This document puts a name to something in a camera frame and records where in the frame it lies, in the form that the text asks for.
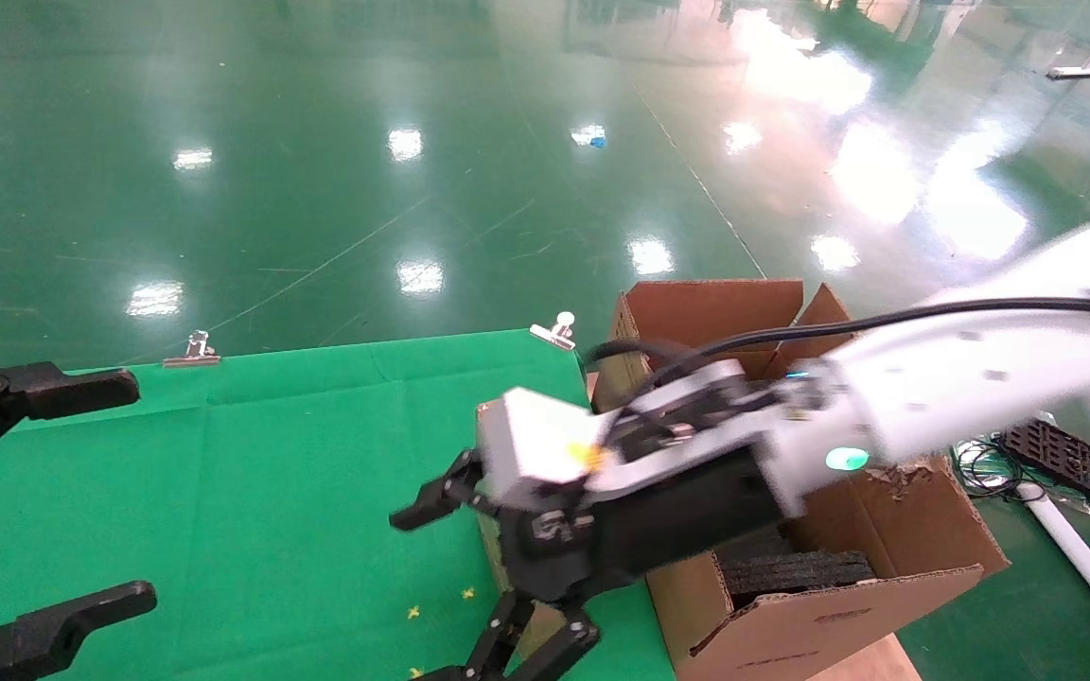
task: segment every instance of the open cardboard box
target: open cardboard box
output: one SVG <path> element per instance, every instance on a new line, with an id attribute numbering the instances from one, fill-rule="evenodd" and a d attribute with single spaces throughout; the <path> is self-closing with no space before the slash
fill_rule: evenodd
<path id="1" fill-rule="evenodd" d="M 801 311 L 803 299 L 800 280 L 639 283 L 619 299 L 611 336 L 699 346 L 795 319 L 848 319 L 826 284 Z M 848 340 L 791 340 L 730 356 L 749 378 L 782 378 L 791 362 Z M 603 362 L 594 404 L 619 405 L 650 368 L 641 355 Z M 943 457 L 900 470 L 864 470 L 816 491 L 807 498 L 806 516 L 787 530 L 803 550 L 864 551 L 879 579 L 760 596 L 736 611 L 713 554 L 654 570 L 650 595 L 679 681 L 803 681 L 1008 566 Z"/>

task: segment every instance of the green cloth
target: green cloth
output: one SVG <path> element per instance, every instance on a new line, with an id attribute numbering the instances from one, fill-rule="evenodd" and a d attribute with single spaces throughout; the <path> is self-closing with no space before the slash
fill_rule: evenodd
<path id="1" fill-rule="evenodd" d="M 136 405 L 0 441 L 0 624 L 131 579 L 159 594 L 87 639 L 66 681 L 399 681 L 465 662 L 497 597 L 475 516 L 400 534 L 388 513 L 472 445 L 480 402 L 514 385 L 584 401 L 574 356 L 524 331 L 135 375 Z M 567 681 L 674 681 L 643 584 L 590 612 L 605 640 Z"/>

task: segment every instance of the white robotic arm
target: white robotic arm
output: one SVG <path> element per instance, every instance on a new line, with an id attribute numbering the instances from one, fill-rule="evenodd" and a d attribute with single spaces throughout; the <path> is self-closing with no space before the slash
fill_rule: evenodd
<path id="1" fill-rule="evenodd" d="M 467 667 L 427 678 L 501 673 L 506 656 L 493 650 L 511 649 L 541 600 L 570 624 L 511 678 L 554 681 L 598 639 L 583 612 L 592 596 L 800 516 L 808 492 L 870 460 L 912 460 L 1062 398 L 1090 404 L 1090 226 L 984 283 L 827 326 L 731 338 L 676 357 L 649 380 L 687 374 L 647 382 L 606 414 L 522 388 L 487 402 L 476 447 L 390 515 L 413 531 L 469 506 L 498 523 L 512 591 Z M 765 391 L 752 391 L 735 361 L 688 366 L 728 348 L 862 328 L 872 331 Z M 649 350 L 631 345 L 615 352 Z"/>
<path id="2" fill-rule="evenodd" d="M 1090 226 L 922 305 L 1026 296 L 1090 296 Z M 894 464 L 1003 429 L 1064 398 L 1082 398 L 1090 410 L 1090 313 L 917 319 L 874 329 L 818 365 L 810 370 L 829 396 L 825 409 L 808 421 L 776 421 L 763 462 L 790 503 L 838 477 L 826 466 L 832 448 L 863 448 Z"/>

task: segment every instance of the glossy green epoxy floor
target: glossy green epoxy floor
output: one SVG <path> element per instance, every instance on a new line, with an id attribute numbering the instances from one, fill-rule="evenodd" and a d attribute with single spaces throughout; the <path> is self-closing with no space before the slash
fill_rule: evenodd
<path id="1" fill-rule="evenodd" d="M 592 344 L 644 277 L 894 309 L 1090 219 L 1090 82 L 1042 75 L 1089 52 L 1064 0 L 0 3 L 0 363 Z M 983 512 L 1015 566 L 915 662 L 1090 678 L 1090 592 Z"/>

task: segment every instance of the metal clip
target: metal clip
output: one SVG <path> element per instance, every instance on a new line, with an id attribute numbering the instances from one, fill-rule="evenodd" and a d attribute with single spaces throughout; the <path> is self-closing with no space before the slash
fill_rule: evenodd
<path id="1" fill-rule="evenodd" d="M 574 350 L 574 341 L 570 340 L 570 337 L 574 335 L 574 331 L 570 329 L 570 325 L 572 324 L 574 324 L 574 314 L 558 313 L 557 324 L 553 327 L 545 328 L 544 326 L 533 324 L 528 331 L 550 345 L 557 345 L 570 352 Z"/>
<path id="2" fill-rule="evenodd" d="M 221 357 L 217 354 L 217 350 L 208 346 L 208 332 L 193 331 L 187 337 L 187 349 L 184 350 L 183 356 L 165 358 L 162 366 L 166 368 L 211 366 L 220 362 Z"/>

